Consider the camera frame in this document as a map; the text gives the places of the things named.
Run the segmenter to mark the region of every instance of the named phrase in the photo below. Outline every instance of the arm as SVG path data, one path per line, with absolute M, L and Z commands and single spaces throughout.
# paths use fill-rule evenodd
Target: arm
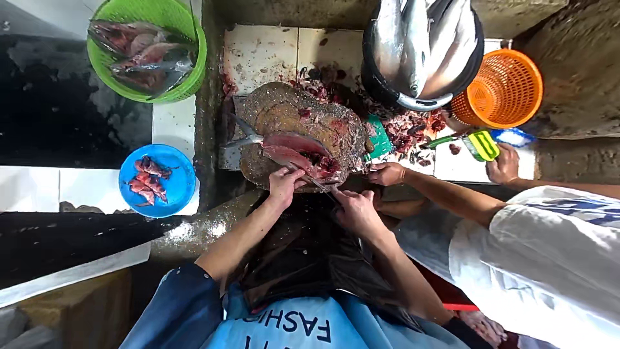
M 399 293 L 407 310 L 440 325 L 450 321 L 452 315 L 443 307 L 437 293 L 381 222 L 373 208 L 374 193 L 365 191 L 360 195 L 337 189 L 332 193 L 343 207 L 336 213 L 338 220 L 373 249 L 379 272 Z
M 485 228 L 489 227 L 493 216 L 506 206 L 505 202 L 486 194 L 418 173 L 397 163 L 382 163 L 373 165 L 373 168 L 379 171 L 368 175 L 370 182 L 385 186 L 406 183 L 453 214 L 473 220 Z
M 524 191 L 538 186 L 558 186 L 620 199 L 620 186 L 562 183 L 519 178 L 519 154 L 517 154 L 516 150 L 509 144 L 499 143 L 498 146 L 501 149 L 499 156 L 495 161 L 487 163 L 487 174 L 493 183 L 502 184 L 518 191 Z
M 269 197 L 254 212 L 233 225 L 230 232 L 215 241 L 207 252 L 196 260 L 216 281 L 224 279 L 241 258 L 271 229 L 282 212 L 291 204 L 293 191 L 305 182 L 298 180 L 303 170 L 289 173 L 282 168 L 269 176 Z

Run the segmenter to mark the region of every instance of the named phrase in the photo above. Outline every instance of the silver fish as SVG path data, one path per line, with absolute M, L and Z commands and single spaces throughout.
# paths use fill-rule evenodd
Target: silver fish
M 373 31 L 374 62 L 381 75 L 394 81 L 401 65 L 403 31 L 399 0 L 381 0 Z
M 439 23 L 431 28 L 430 38 L 430 57 L 428 59 L 427 73 L 435 74 L 441 62 L 448 53 L 450 46 L 456 36 L 456 25 L 459 23 L 463 7 L 467 3 L 469 9 L 471 0 L 453 0 L 448 9 L 439 19 Z
M 157 38 L 158 42 L 165 41 L 171 35 L 162 27 L 146 22 L 124 24 L 110 22 L 109 20 L 92 20 L 88 26 L 88 34 L 97 45 L 118 57 L 132 57 L 135 54 L 132 53 L 133 42 L 142 34 L 149 34 L 149 38 L 152 35 L 153 40 Z
M 456 26 L 454 42 L 450 46 L 448 53 L 446 53 L 446 57 L 441 62 L 439 69 L 437 69 L 435 74 L 428 77 L 420 97 L 431 99 L 449 93 L 446 88 L 463 72 L 477 44 L 474 13 L 470 8 L 464 8 L 459 23 Z
M 424 0 L 408 0 L 402 11 L 405 40 L 399 76 L 404 80 L 401 92 L 417 97 L 427 79 L 425 62 L 430 55 L 428 16 Z

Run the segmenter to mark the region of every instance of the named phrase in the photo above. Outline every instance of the green basket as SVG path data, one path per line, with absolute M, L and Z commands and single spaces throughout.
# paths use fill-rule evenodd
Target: green basket
M 92 19 L 105 19 L 121 23 L 149 22 L 178 32 L 186 36 L 187 39 L 196 42 L 196 35 L 192 28 L 192 13 L 188 6 L 179 0 L 108 0 L 99 6 Z M 107 86 L 125 98 L 147 103 L 182 101 L 195 94 L 205 79 L 206 38 L 200 27 L 200 21 L 195 18 L 195 23 L 198 32 L 196 67 L 183 83 L 151 101 L 147 101 L 151 95 L 137 92 L 119 83 L 112 76 L 109 67 L 115 63 L 115 59 L 109 52 L 97 46 L 90 37 L 86 41 L 88 57 L 97 76 Z

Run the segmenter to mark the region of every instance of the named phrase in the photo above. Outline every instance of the white shirt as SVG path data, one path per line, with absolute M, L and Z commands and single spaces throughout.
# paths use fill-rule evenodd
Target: white shirt
M 506 330 L 561 349 L 620 348 L 620 201 L 542 186 L 508 203 L 489 230 L 456 227 L 456 285 Z

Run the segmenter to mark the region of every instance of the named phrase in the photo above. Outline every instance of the blue shirt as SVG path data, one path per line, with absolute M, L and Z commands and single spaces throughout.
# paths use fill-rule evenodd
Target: blue shirt
M 389 324 L 348 294 L 338 301 L 285 299 L 250 314 L 241 291 L 232 287 L 224 303 L 226 320 L 218 286 L 199 266 L 171 270 L 121 348 L 468 348 L 448 330 L 419 318 L 424 333 Z M 455 324 L 456 332 L 467 332 Z

